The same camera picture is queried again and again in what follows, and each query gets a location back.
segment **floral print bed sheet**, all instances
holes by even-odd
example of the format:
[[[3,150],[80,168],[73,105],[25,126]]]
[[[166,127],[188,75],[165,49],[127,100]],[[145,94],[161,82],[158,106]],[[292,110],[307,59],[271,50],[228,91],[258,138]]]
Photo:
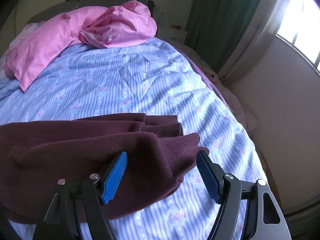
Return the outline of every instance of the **floral print bed sheet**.
[[[252,182],[266,179],[244,128],[188,61],[157,38],[119,49],[71,46],[25,93],[17,80],[0,80],[0,124],[125,112],[176,114],[184,133],[197,132],[225,172]],[[110,223],[119,240],[205,240],[218,209],[194,168],[171,196]],[[244,215],[243,201],[234,239],[241,236]],[[32,239],[35,225],[12,225],[23,239]],[[91,239],[88,225],[81,229]]]

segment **white curtain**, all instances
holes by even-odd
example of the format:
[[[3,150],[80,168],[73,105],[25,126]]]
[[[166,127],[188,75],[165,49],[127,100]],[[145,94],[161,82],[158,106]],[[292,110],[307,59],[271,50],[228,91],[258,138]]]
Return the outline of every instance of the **white curtain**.
[[[255,66],[280,28],[289,0],[261,0],[236,49],[218,73],[226,84]]]

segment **metal screw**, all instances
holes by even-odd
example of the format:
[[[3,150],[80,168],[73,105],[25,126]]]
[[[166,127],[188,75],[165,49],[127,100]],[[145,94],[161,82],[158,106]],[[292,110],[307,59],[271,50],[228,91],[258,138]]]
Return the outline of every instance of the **metal screw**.
[[[264,185],[267,184],[267,183],[265,182],[265,180],[263,180],[263,179],[258,179],[258,183],[259,183],[261,186],[264,186]]]
[[[90,175],[90,179],[97,179],[97,178],[99,178],[99,174],[97,173],[93,173]]]
[[[224,175],[224,177],[227,178],[227,179],[233,179],[234,178],[234,176],[231,173],[226,173]]]
[[[58,180],[58,184],[59,184],[59,185],[64,185],[65,182],[66,182],[65,179],[59,179],[59,180]]]

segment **gray headboard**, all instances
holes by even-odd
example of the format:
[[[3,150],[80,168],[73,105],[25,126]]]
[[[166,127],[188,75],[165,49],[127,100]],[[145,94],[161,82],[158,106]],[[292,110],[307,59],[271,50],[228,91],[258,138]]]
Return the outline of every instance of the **gray headboard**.
[[[72,11],[74,9],[85,7],[85,6],[111,7],[111,6],[124,4],[125,2],[128,2],[128,1],[131,1],[131,0],[66,0],[65,2],[54,5],[48,8],[47,10],[44,10],[41,13],[34,15],[28,20],[28,23],[35,23],[35,22],[41,22],[44,20],[49,20],[50,18],[60,13]],[[137,1],[147,5],[150,10],[151,16],[153,16],[153,11],[155,6],[153,1],[151,0],[137,0]]]

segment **blue gripper pad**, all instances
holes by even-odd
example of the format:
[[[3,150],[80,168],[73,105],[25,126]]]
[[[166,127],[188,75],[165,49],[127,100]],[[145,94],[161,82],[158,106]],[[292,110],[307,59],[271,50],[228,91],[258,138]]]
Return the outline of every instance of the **blue gripper pad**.
[[[104,182],[101,200],[104,204],[108,204],[113,199],[125,169],[127,168],[128,156],[126,152],[122,152],[116,163],[114,164],[108,178]]]
[[[211,160],[207,160],[205,155],[209,159],[205,151],[199,151],[197,153],[197,167],[210,198],[213,199],[217,204],[221,204],[222,196],[220,193],[220,183],[217,177],[215,176],[210,164],[208,163],[208,161],[211,162]]]

